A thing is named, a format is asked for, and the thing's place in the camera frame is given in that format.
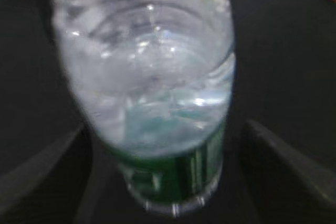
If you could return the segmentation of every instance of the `plastic water bottle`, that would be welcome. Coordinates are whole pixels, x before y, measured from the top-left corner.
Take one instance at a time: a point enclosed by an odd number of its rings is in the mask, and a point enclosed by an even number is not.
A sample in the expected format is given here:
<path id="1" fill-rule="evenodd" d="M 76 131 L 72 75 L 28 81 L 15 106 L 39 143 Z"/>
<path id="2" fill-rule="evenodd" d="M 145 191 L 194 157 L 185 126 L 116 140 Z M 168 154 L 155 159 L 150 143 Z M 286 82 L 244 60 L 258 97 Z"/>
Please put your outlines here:
<path id="1" fill-rule="evenodd" d="M 55 0 L 69 87 L 148 211 L 203 207 L 235 69 L 229 0 Z"/>

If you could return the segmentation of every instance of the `bottle label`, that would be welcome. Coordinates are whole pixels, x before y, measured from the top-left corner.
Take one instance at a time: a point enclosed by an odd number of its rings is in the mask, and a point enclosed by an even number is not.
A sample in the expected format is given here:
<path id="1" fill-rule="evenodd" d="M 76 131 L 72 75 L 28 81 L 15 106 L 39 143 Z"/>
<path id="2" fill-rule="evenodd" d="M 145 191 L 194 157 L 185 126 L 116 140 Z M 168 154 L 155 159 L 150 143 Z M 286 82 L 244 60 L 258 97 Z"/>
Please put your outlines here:
<path id="1" fill-rule="evenodd" d="M 140 158 L 108 148 L 137 195 L 163 204 L 184 201 L 202 192 L 217 175 L 222 164 L 224 125 L 222 122 L 203 145 L 176 157 Z"/>

